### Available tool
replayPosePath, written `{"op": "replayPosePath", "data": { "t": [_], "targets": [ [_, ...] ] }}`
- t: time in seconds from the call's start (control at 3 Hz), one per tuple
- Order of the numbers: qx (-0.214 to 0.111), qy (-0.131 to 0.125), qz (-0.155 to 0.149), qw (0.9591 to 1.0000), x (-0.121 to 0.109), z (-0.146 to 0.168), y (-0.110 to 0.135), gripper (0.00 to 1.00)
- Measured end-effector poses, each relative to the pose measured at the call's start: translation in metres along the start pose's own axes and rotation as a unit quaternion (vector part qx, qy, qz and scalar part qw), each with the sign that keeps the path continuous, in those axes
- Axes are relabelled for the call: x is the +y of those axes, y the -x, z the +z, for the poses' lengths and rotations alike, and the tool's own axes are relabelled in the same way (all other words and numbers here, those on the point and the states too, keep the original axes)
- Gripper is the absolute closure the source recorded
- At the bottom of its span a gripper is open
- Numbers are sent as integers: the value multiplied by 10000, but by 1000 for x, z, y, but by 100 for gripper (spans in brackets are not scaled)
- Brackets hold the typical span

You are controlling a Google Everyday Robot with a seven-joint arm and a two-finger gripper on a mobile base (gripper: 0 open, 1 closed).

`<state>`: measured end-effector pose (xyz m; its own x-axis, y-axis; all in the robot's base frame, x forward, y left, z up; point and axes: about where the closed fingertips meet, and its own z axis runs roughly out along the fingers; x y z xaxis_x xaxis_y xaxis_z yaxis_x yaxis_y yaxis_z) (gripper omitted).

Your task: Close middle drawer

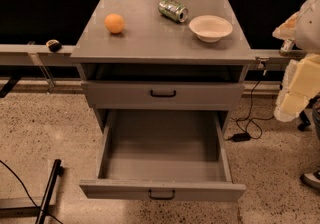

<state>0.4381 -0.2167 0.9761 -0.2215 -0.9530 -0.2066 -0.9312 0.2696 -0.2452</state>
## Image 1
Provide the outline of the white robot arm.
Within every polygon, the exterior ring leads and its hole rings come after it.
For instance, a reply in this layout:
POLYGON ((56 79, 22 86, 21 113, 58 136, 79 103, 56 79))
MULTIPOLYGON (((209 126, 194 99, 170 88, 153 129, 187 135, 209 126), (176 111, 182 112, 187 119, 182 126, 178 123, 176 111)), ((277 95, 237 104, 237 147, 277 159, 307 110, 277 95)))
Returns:
POLYGON ((289 62, 276 100, 275 118, 290 122, 320 93, 320 0, 306 0, 272 36, 305 53, 300 61, 289 62))

